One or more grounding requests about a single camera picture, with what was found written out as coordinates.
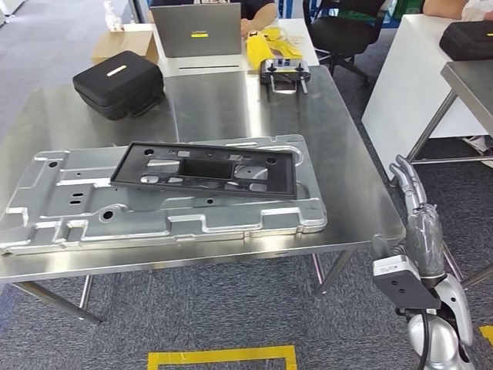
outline gray laptop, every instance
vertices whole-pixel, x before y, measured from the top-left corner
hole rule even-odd
[[[168,58],[241,53],[240,3],[167,5],[151,11]]]

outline robotic finger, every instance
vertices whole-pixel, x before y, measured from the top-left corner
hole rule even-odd
[[[418,209],[420,207],[419,199],[411,179],[402,167],[395,163],[391,163],[389,168],[399,179],[399,184],[403,189],[404,197],[406,197],[406,207],[408,209],[408,214],[412,214],[415,210]]]
[[[411,180],[411,184],[414,187],[416,195],[418,196],[418,203],[420,205],[424,205],[428,202],[427,198],[426,197],[424,187],[423,187],[423,184],[421,182],[418,173],[415,170],[415,167],[413,167],[411,163],[409,163],[409,161],[406,160],[403,156],[401,156],[400,154],[398,154],[395,158],[395,161],[397,162],[397,164],[400,166],[401,169],[403,169],[406,174],[409,176],[409,178]]]

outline yellow floor tape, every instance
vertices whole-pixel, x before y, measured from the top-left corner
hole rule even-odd
[[[483,337],[489,340],[489,343],[493,345],[493,326],[480,326],[479,329]]]
[[[296,370],[296,353],[292,345],[278,347],[220,349],[216,351],[149,352],[147,370],[158,370],[160,365],[191,365],[209,362],[231,362],[284,358],[286,370]]]

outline black plastic frame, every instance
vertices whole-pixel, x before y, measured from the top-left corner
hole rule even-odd
[[[179,152],[189,152],[188,156],[179,156]],[[176,173],[153,171],[148,168],[150,160],[179,161]],[[210,166],[215,175],[204,175],[204,168]],[[265,167],[267,180],[244,179],[234,176],[237,166]],[[133,142],[128,146],[111,177],[111,184],[118,187],[137,187],[147,190],[192,191],[204,194],[223,194],[240,197],[262,197],[273,199],[295,199],[295,158],[286,150],[243,149],[228,146],[208,146],[194,144],[169,144]],[[194,171],[201,176],[193,176]],[[142,183],[145,175],[158,176],[157,183]],[[182,183],[168,183],[170,178],[182,179]],[[218,183],[216,188],[204,188],[201,183]],[[237,183],[241,189],[225,188],[228,182]],[[254,191],[252,184],[263,184],[265,191]]]

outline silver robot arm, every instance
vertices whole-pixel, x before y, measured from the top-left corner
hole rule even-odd
[[[372,246],[373,282],[408,321],[418,369],[473,370],[466,353],[473,326],[464,289],[443,270],[442,230],[436,207],[427,203],[419,176],[397,156],[390,171],[400,181],[408,209],[406,245],[390,247],[381,235]]]

